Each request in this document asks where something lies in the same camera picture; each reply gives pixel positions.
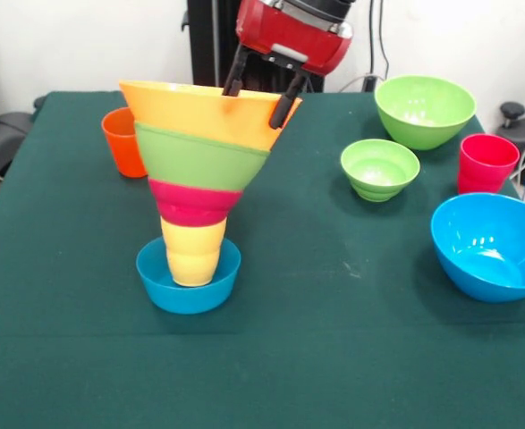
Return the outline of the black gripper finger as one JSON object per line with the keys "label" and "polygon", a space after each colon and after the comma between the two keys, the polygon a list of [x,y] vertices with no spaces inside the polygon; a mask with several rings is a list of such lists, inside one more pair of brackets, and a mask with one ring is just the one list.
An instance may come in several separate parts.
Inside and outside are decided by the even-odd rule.
{"label": "black gripper finger", "polygon": [[242,88],[242,74],[246,67],[250,49],[243,44],[237,46],[233,64],[224,84],[223,96],[237,97]]}
{"label": "black gripper finger", "polygon": [[269,120],[269,126],[272,129],[283,128],[294,102],[306,87],[309,79],[310,72],[304,70],[275,70],[272,73],[271,89],[273,92],[281,94]]}

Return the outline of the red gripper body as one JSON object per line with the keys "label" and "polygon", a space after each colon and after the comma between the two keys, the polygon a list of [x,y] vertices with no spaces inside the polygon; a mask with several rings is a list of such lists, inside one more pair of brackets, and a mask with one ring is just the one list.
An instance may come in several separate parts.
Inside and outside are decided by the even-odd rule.
{"label": "red gripper body", "polygon": [[332,72],[346,55],[352,1],[242,1],[236,22],[240,43],[270,58],[281,56],[304,71]]}

